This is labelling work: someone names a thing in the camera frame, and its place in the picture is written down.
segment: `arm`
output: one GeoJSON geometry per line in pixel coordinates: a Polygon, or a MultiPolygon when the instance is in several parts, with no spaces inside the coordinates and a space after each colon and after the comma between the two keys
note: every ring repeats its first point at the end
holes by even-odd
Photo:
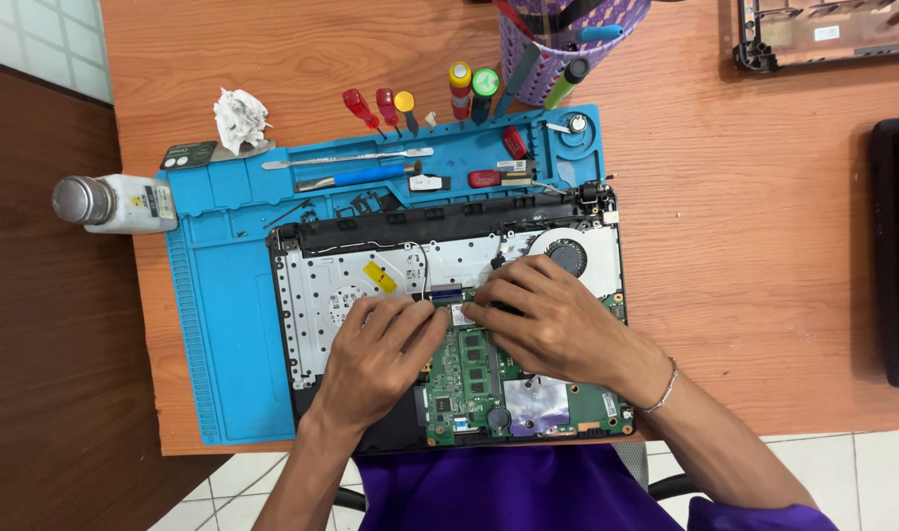
{"type": "Polygon", "coordinates": [[[434,312],[428,300],[369,296],[354,304],[253,531],[325,529],[345,465],[364,430],[413,384],[449,324],[449,312],[434,312]]]}
{"type": "MultiPolygon", "coordinates": [[[[526,372],[619,393],[639,408],[659,402],[672,365],[544,255],[493,271],[463,313],[493,331],[526,372]],[[502,302],[524,316],[486,307],[502,302]]],[[[816,507],[804,486],[754,433],[681,371],[666,404],[644,415],[683,470],[716,502],[748,508],[816,507]]]]}

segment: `blue silicone mat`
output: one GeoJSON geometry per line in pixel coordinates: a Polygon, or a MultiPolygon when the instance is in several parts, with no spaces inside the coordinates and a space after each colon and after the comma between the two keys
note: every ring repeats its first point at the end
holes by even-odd
{"type": "Polygon", "coordinates": [[[413,137],[375,133],[311,146],[277,147],[243,160],[211,163],[156,175],[171,182],[178,228],[167,233],[191,385],[204,444],[288,440],[295,436],[284,349],[269,254],[265,243],[272,227],[298,222],[302,214],[319,219],[377,211],[396,200],[397,208],[452,201],[497,198],[539,192],[537,186],[472,189],[467,174],[493,169],[511,156],[503,130],[515,126],[538,161],[538,181],[558,188],[603,178],[599,111],[595,105],[505,115],[480,126],[467,121],[424,127],[413,137]],[[585,115],[584,132],[565,134],[546,122],[566,126],[585,115]],[[327,177],[374,165],[403,163],[403,157],[291,166],[265,170],[266,161],[301,161],[364,153],[433,148],[422,157],[423,172],[451,177],[452,189],[410,192],[407,178],[293,193],[298,180],[327,177]],[[267,229],[263,225],[311,199],[267,229]]]}

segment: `green circuit board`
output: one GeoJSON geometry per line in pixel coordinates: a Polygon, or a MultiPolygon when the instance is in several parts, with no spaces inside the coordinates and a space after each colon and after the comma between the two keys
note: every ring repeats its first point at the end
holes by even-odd
{"type": "MultiPolygon", "coordinates": [[[[513,437],[508,427],[501,431],[493,429],[486,415],[494,407],[506,407],[506,381],[526,378],[514,359],[490,340],[489,332],[462,316],[459,308],[463,302],[472,300],[474,290],[461,291],[459,295],[434,301],[435,306],[450,309],[452,322],[442,345],[424,368],[429,376],[423,386],[430,446],[451,446],[458,436],[479,432],[494,438],[513,437]]],[[[622,294],[609,296],[603,304],[614,317],[626,321],[622,294]]],[[[538,434],[538,437],[567,439],[632,433],[632,406],[621,397],[587,383],[564,383],[564,386],[569,422],[558,424],[556,433],[552,429],[551,433],[538,434]]]]}

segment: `laptop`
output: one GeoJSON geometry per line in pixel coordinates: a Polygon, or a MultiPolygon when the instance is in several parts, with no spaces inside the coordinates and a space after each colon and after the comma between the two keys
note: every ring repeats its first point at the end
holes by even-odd
{"type": "Polygon", "coordinates": [[[622,397],[526,374],[461,311],[493,269],[543,253],[626,323],[619,222],[613,189],[591,181],[275,228],[267,246],[297,427],[355,300],[406,294],[449,308],[452,320],[432,360],[364,433],[356,455],[631,435],[633,408],[622,397]]]}

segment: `bracelet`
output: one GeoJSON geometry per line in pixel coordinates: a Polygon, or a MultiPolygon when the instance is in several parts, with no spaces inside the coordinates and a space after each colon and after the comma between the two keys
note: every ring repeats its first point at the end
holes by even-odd
{"type": "Polygon", "coordinates": [[[669,393],[672,392],[672,384],[676,382],[676,376],[679,376],[679,369],[676,368],[676,358],[669,358],[669,361],[672,362],[672,378],[669,378],[669,385],[666,387],[666,393],[663,394],[663,398],[659,401],[659,404],[654,405],[649,409],[643,409],[643,413],[653,413],[657,409],[666,404],[666,399],[669,398],[669,393]]]}

